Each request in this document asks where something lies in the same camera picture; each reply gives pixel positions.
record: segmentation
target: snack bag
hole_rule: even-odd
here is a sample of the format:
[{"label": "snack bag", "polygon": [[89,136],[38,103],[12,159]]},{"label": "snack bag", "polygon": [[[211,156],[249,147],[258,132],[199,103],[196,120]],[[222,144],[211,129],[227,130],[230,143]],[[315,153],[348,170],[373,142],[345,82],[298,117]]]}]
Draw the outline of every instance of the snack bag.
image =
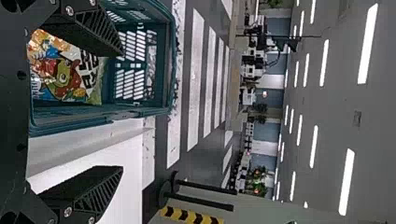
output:
[{"label": "snack bag", "polygon": [[106,58],[98,58],[61,38],[36,30],[27,46],[32,97],[100,105]]}]

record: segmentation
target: ceiling light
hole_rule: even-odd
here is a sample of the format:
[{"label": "ceiling light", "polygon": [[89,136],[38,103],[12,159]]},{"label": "ceiling light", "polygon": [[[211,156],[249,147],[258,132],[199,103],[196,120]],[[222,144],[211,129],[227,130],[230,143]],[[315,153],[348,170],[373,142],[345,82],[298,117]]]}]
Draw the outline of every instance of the ceiling light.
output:
[{"label": "ceiling light", "polygon": [[277,183],[277,167],[275,169],[275,184]]},{"label": "ceiling light", "polygon": [[285,126],[288,126],[288,118],[289,118],[289,106],[286,105],[286,112],[285,112]]},{"label": "ceiling light", "polygon": [[279,134],[279,141],[277,143],[277,151],[280,151],[280,144],[282,143],[282,133]]},{"label": "ceiling light", "polygon": [[326,76],[326,66],[327,66],[328,54],[329,54],[329,39],[324,41],[324,45],[323,45],[323,59],[322,59],[322,66],[321,66],[321,71],[320,71],[320,82],[319,82],[320,87],[324,86],[324,78]]},{"label": "ceiling light", "polygon": [[280,182],[277,183],[276,189],[276,200],[279,200],[279,192],[280,192]]},{"label": "ceiling light", "polygon": [[303,115],[300,115],[299,122],[298,122],[298,131],[297,131],[297,147],[300,145],[301,142],[301,129],[303,128]]},{"label": "ceiling light", "polygon": [[290,113],[289,133],[291,133],[293,131],[293,120],[294,120],[294,109],[292,109],[291,113]]},{"label": "ceiling light", "polygon": [[294,76],[294,88],[297,87],[297,83],[298,83],[298,70],[300,69],[300,62],[297,61],[296,63],[296,74]]},{"label": "ceiling light", "polygon": [[294,29],[293,29],[293,37],[297,36],[297,25],[294,25]]},{"label": "ceiling light", "polygon": [[291,187],[290,187],[290,201],[292,202],[294,199],[294,187],[296,184],[296,172],[293,172],[293,175],[291,177]]},{"label": "ceiling light", "polygon": [[317,0],[312,0],[311,6],[311,24],[314,24],[315,20],[315,10],[317,9]]},{"label": "ceiling light", "polygon": [[315,154],[317,153],[318,144],[318,125],[314,127],[314,135],[312,136],[311,158],[309,159],[309,167],[314,168]]},{"label": "ceiling light", "polygon": [[306,82],[308,80],[308,70],[309,70],[309,53],[305,56],[305,71],[304,71],[304,83],[303,86],[306,87]]},{"label": "ceiling light", "polygon": [[373,49],[376,15],[378,4],[370,7],[367,13],[366,28],[364,31],[363,48],[361,50],[361,66],[359,68],[358,84],[365,84],[369,72],[370,58]]},{"label": "ceiling light", "polygon": [[286,69],[286,75],[285,75],[285,89],[288,87],[288,79],[289,79],[289,70]]},{"label": "ceiling light", "polygon": [[344,169],[343,185],[341,187],[340,205],[338,212],[341,216],[347,214],[347,201],[349,199],[350,183],[352,181],[353,163],[355,161],[355,152],[348,149],[346,152],[346,166]]},{"label": "ceiling light", "polygon": [[300,20],[300,36],[303,36],[303,30],[304,30],[304,18],[305,18],[305,12],[301,12],[301,20]]},{"label": "ceiling light", "polygon": [[282,150],[280,150],[280,162],[283,162],[284,153],[285,153],[285,142],[282,143]]}]

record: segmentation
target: teal plastic crate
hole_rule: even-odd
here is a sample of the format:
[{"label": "teal plastic crate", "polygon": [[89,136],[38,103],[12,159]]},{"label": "teal plastic crate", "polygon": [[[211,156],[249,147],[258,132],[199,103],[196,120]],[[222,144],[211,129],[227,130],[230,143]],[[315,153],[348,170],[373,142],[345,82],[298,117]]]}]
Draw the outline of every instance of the teal plastic crate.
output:
[{"label": "teal plastic crate", "polygon": [[119,31],[125,55],[110,58],[102,105],[32,101],[30,135],[168,114],[176,85],[176,24],[157,0],[101,0]]}]

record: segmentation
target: black metal pole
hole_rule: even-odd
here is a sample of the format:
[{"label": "black metal pole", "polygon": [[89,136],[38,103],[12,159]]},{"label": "black metal pole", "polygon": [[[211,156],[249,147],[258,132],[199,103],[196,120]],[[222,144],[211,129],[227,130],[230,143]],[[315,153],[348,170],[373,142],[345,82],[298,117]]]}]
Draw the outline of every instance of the black metal pole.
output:
[{"label": "black metal pole", "polygon": [[163,194],[163,197],[176,199],[176,200],[187,202],[187,203],[197,203],[197,204],[200,204],[200,205],[214,207],[214,208],[226,210],[226,211],[229,211],[229,212],[233,212],[233,205],[232,204],[228,204],[228,203],[216,203],[216,202],[211,202],[211,201],[198,199],[198,198],[192,198],[192,197],[188,197],[188,196],[184,196],[184,195],[180,195],[180,194],[175,194],[175,193],[169,193],[169,192],[165,192]]},{"label": "black metal pole", "polygon": [[221,189],[221,188],[218,188],[218,187],[202,185],[202,184],[187,182],[187,181],[183,181],[183,180],[176,180],[176,183],[181,185],[181,186],[186,186],[186,187],[195,188],[195,189],[205,189],[205,190],[215,191],[215,192],[224,193],[224,194],[231,194],[231,195],[237,195],[238,194],[238,192],[236,192],[236,190]]}]

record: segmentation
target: yellow black striped barrier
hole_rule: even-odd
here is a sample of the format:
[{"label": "yellow black striped barrier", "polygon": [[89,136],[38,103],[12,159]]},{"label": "yellow black striped barrier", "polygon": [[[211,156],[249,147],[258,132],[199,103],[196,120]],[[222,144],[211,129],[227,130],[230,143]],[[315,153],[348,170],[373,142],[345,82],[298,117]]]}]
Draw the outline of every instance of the yellow black striped barrier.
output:
[{"label": "yellow black striped barrier", "polygon": [[181,210],[170,206],[161,209],[161,217],[188,224],[224,224],[224,219]]}]

